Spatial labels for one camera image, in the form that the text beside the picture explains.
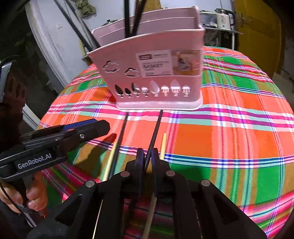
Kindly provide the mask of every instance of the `electric kettle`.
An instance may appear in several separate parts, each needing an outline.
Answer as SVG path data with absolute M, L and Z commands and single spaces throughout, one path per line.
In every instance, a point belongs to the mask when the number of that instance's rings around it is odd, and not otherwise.
M 236 17 L 232 11 L 217 8 L 216 11 L 216 20 L 219 28 L 231 29 L 231 26 L 236 24 Z M 230 16 L 232 14 L 234 22 L 230 22 Z

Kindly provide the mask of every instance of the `basket label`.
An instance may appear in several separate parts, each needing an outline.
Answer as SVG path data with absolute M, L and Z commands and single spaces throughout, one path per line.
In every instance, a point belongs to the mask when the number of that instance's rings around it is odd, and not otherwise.
M 201 74 L 201 50 L 160 50 L 136 56 L 142 77 Z
M 142 77 L 173 75 L 171 50 L 142 52 L 136 56 Z

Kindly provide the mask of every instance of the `metal screw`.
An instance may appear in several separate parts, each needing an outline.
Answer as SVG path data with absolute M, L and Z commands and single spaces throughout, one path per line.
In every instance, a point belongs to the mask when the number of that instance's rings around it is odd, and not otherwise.
M 210 182 L 208 180 L 204 179 L 201 181 L 201 184 L 205 187 L 208 187 L 210 185 Z
M 174 171 L 172 171 L 172 170 L 169 170 L 169 171 L 167 171 L 166 172 L 166 175 L 168 175 L 168 176 L 170 176 L 170 177 L 173 177 L 173 176 L 175 176 L 175 172 Z
M 95 182 L 92 180 L 86 182 L 87 187 L 93 187 L 94 185 L 95 185 Z
M 128 171 L 122 171 L 121 172 L 122 177 L 128 177 L 129 175 L 130 175 L 130 173 Z

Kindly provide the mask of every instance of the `cloud-shaped cutout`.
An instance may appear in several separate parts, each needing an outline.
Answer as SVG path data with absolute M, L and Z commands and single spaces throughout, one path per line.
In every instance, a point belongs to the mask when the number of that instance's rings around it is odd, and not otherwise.
M 105 72 L 116 72 L 119 70 L 119 64 L 112 63 L 111 61 L 107 61 L 106 64 L 103 66 L 103 70 Z
M 133 69 L 133 68 L 129 68 L 126 72 L 125 75 L 127 77 L 137 77 L 139 75 L 139 71 Z

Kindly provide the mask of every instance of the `colorful tablecloth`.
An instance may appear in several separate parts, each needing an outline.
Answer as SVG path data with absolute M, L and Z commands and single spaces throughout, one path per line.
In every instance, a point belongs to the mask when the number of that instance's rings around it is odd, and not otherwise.
M 191 180 L 209 179 L 272 238 L 293 208 L 293 111 L 271 79 L 232 50 L 204 48 L 201 90 L 200 109 L 164 111 L 155 147 L 160 148 L 167 132 L 165 160 L 171 169 Z M 159 110 L 129 112 L 115 173 L 135 158 L 138 147 L 147 150 Z M 103 178 L 124 115 L 95 65 L 57 97 L 39 128 L 95 118 L 106 119 L 111 130 L 70 152 L 67 162 L 44 171 L 49 208 L 86 180 Z M 142 236 L 148 207 L 148 200 L 138 203 L 125 238 Z M 172 237 L 171 202 L 161 200 L 149 238 Z

